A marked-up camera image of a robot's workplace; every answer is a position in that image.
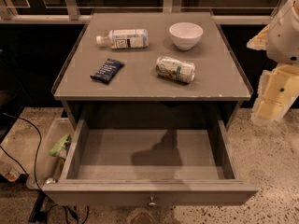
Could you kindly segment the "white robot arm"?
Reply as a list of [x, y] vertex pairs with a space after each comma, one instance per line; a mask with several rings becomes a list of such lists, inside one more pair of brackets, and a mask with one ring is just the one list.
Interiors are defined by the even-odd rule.
[[260, 76], [251, 121], [257, 125], [281, 121], [299, 96], [299, 0], [288, 0], [247, 47], [265, 50], [277, 63]]

